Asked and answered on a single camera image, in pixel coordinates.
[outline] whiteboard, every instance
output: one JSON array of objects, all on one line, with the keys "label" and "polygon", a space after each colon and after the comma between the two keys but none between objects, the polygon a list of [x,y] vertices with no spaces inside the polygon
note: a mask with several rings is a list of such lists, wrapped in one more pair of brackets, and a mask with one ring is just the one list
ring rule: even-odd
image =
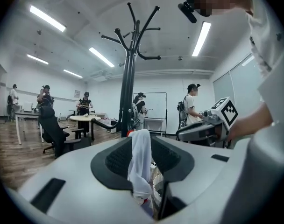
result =
[{"label": "whiteboard", "polygon": [[148,110],[146,117],[150,119],[166,119],[167,93],[143,93],[145,107]]}]

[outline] ceiling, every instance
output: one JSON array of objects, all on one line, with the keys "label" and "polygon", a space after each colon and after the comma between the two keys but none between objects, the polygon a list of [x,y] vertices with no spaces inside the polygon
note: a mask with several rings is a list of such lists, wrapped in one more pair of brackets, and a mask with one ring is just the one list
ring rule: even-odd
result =
[{"label": "ceiling", "polygon": [[[184,0],[17,0],[8,16],[7,26],[14,42],[15,59],[29,60],[26,54],[35,55],[49,64],[46,69],[69,70],[83,76],[84,81],[99,76],[120,77],[125,60],[121,45],[101,39],[100,35],[117,38],[115,28],[125,35],[132,31],[133,22],[127,7],[132,4],[137,19],[144,25],[155,6],[157,12],[149,27],[161,31],[147,31],[141,40],[140,50],[146,56],[161,55],[160,61],[137,58],[138,74],[199,73],[211,75],[228,56],[239,40],[248,32],[244,12],[233,10],[221,16],[208,18],[196,15],[198,22],[190,23],[179,11],[178,3]],[[33,5],[66,26],[61,32],[29,12]],[[212,24],[198,57],[192,52],[200,34],[202,22]],[[94,47],[115,67],[111,68],[88,49]]]}]

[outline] white t-shirt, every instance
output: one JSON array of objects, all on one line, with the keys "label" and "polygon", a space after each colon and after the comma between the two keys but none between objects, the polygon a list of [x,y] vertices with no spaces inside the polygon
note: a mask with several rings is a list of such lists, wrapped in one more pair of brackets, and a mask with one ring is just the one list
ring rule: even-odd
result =
[{"label": "white t-shirt", "polygon": [[15,89],[11,89],[9,95],[11,96],[11,99],[12,99],[12,104],[17,104],[17,99],[15,99],[14,97],[17,97],[17,92]]},{"label": "white t-shirt", "polygon": [[193,110],[195,110],[195,105],[194,105],[194,98],[192,95],[187,95],[184,100],[184,106],[185,106],[185,112],[188,114],[187,118],[187,125],[190,125],[192,123],[197,122],[197,117],[194,117],[189,114],[189,108],[193,107]]},{"label": "white t-shirt", "polygon": [[263,78],[284,62],[284,28],[265,0],[252,0],[253,16],[247,14],[251,29],[251,52]]}]

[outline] black office chair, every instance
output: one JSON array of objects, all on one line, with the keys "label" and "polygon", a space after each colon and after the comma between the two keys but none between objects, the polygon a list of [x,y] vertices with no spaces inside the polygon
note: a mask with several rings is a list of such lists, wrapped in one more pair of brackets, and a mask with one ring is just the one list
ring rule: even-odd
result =
[{"label": "black office chair", "polygon": [[40,116],[38,120],[44,131],[43,138],[46,140],[46,142],[52,143],[53,147],[55,148],[55,158],[58,158],[62,154],[69,151],[90,146],[89,139],[81,139],[81,132],[83,129],[72,131],[76,134],[77,139],[66,140],[66,132],[60,128],[55,117],[55,112],[51,107],[42,107],[40,109]]}]

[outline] black coat rack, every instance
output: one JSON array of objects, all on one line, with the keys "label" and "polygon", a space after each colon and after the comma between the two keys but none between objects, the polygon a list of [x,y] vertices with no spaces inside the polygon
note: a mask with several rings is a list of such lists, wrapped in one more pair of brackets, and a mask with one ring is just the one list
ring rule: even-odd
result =
[{"label": "black coat rack", "polygon": [[[105,35],[101,35],[101,38],[116,42],[123,46],[126,52],[126,59],[124,62],[124,72],[122,78],[122,86],[121,86],[121,96],[120,96],[120,106],[119,106],[119,118],[118,122],[114,126],[107,126],[95,119],[91,121],[92,126],[93,124],[97,124],[106,129],[114,129],[120,122],[122,121],[121,125],[121,137],[126,137],[128,130],[132,129],[133,126],[131,124],[131,109],[132,109],[132,94],[133,94],[133,86],[134,86],[134,77],[135,77],[135,62],[137,55],[144,60],[160,60],[161,56],[144,56],[140,53],[140,41],[145,31],[147,30],[161,30],[160,28],[147,28],[152,18],[155,16],[160,7],[156,6],[153,12],[151,13],[150,17],[146,21],[144,27],[140,31],[140,20],[136,20],[135,14],[131,7],[131,4],[128,3],[129,10],[131,12],[133,22],[134,22],[134,30],[127,33],[122,37],[121,31],[119,28],[115,29],[115,34],[118,36],[118,39],[114,39]],[[123,38],[126,38],[128,35],[132,34],[132,39],[130,46],[127,47]]]}]

